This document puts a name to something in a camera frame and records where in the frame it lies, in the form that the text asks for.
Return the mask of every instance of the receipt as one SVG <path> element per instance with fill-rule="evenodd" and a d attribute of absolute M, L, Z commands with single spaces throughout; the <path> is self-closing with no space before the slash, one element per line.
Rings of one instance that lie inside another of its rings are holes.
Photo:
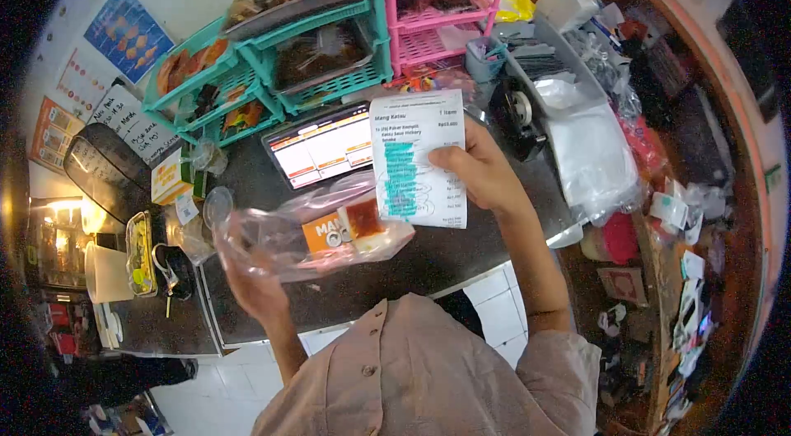
<path fill-rule="evenodd" d="M 428 159 L 431 150 L 445 145 L 464 149 L 461 90 L 377 98 L 370 122 L 380 217 L 467 228 L 464 185 Z"/>

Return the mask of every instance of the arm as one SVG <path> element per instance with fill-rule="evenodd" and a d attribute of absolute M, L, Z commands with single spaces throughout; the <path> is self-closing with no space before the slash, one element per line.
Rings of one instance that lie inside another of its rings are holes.
<path fill-rule="evenodd" d="M 238 269 L 232 260 L 222 258 L 227 252 L 228 243 L 217 240 L 215 245 L 233 296 L 242 309 L 255 318 L 267 333 L 283 385 L 288 386 L 300 366 L 308 360 L 308 355 L 291 321 L 289 298 L 280 284 L 280 279 Z M 253 256 L 253 259 L 257 260 L 256 263 L 262 263 L 262 266 L 267 262 L 265 256 Z"/>
<path fill-rule="evenodd" d="M 432 151 L 432 164 L 457 174 L 468 196 L 494 213 L 528 315 L 530 333 L 569 331 L 569 293 L 543 238 L 536 210 L 505 154 L 486 128 L 464 119 L 467 150 L 450 146 Z"/>

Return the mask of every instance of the pos system screen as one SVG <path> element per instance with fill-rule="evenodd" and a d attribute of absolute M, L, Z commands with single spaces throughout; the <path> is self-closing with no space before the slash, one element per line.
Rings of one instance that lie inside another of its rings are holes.
<path fill-rule="evenodd" d="M 367 103 L 357 105 L 266 140 L 292 189 L 373 163 L 368 109 Z"/>

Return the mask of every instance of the beige shirt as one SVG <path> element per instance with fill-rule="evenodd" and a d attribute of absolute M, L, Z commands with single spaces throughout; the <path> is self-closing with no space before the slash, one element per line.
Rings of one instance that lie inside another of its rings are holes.
<path fill-rule="evenodd" d="M 380 302 L 313 355 L 252 434 L 593 436 L 598 347 L 538 332 L 516 372 L 429 298 Z"/>

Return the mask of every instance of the yellow bag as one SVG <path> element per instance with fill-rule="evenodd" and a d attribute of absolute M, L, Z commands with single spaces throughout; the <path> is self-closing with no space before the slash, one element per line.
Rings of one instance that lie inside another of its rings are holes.
<path fill-rule="evenodd" d="M 535 10 L 536 4 L 530 0 L 500 0 L 500 10 L 494 17 L 494 21 L 530 21 Z"/>

